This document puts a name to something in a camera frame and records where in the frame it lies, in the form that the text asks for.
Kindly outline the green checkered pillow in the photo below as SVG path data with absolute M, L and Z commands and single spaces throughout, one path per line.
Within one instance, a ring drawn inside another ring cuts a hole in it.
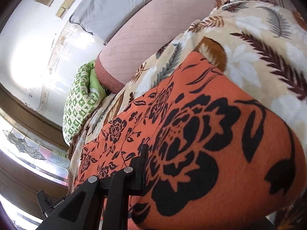
M 67 145 L 73 142 L 84 121 L 106 96 L 106 88 L 95 73 L 95 61 L 82 65 L 74 76 L 64 105 L 62 133 Z

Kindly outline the wall switch plates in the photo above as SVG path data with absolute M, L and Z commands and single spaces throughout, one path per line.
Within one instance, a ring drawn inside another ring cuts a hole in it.
M 56 16 L 58 18 L 62 18 L 64 14 L 67 12 L 68 9 L 72 6 L 75 0 L 64 0 L 62 5 L 59 7 L 58 11 L 56 12 Z

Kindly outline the beige leaf pattern blanket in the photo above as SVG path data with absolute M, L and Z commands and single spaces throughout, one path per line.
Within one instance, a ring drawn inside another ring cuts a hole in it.
M 78 175 L 85 144 L 130 102 L 170 77 L 197 51 L 231 82 L 279 116 L 298 137 L 306 161 L 306 31 L 300 15 L 256 1 L 230 1 L 197 20 L 144 61 L 109 100 L 102 120 L 90 126 L 73 155 Z

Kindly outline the pink quilted bolster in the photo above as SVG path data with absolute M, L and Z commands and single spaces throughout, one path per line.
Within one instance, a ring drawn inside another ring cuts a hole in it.
M 210 14 L 220 0 L 152 0 L 116 32 L 99 53 L 95 73 L 118 93 L 140 65 L 192 22 Z

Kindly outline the orange black floral garment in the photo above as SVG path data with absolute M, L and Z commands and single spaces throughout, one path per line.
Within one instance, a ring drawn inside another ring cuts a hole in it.
M 82 149 L 74 186 L 106 178 L 148 150 L 132 199 L 142 229 L 239 229 L 305 188 L 298 137 L 197 51 L 136 98 Z

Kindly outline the stained glass wooden door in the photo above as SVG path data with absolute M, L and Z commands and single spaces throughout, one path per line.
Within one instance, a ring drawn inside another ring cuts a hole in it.
M 16 229 L 36 229 L 43 214 L 36 194 L 68 192 L 68 146 L 62 128 L 1 86 L 1 209 Z

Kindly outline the grey pillow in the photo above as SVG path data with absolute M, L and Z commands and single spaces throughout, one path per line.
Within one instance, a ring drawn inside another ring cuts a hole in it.
M 69 18 L 71 24 L 107 44 L 118 30 L 152 0 L 82 0 Z

